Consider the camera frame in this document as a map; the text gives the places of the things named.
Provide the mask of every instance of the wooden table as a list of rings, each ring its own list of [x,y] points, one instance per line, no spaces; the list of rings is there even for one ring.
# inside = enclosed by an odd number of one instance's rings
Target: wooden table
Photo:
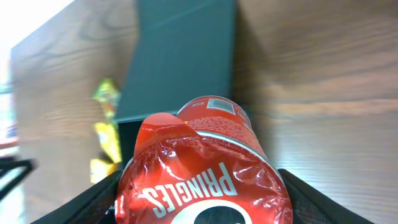
[[[234,99],[254,112],[268,156],[363,217],[395,223],[398,3],[239,5]],[[91,96],[104,77],[123,82],[135,15],[130,0],[76,0],[12,50],[21,152],[39,161],[25,181],[28,220],[90,186],[93,123],[104,120]]]

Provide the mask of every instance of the pringles can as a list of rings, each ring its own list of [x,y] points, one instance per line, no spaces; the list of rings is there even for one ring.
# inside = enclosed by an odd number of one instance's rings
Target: pringles can
[[[292,223],[282,179],[247,114],[204,96],[144,120],[115,202],[118,223]]]

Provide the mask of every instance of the wooden surface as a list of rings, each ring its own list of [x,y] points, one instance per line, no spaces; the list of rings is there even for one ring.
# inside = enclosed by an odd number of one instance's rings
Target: wooden surface
[[[376,223],[398,218],[398,3],[239,3],[234,99],[268,156]],[[90,186],[100,151],[91,99],[123,82],[137,39],[131,1],[76,0],[12,51],[28,220]]]

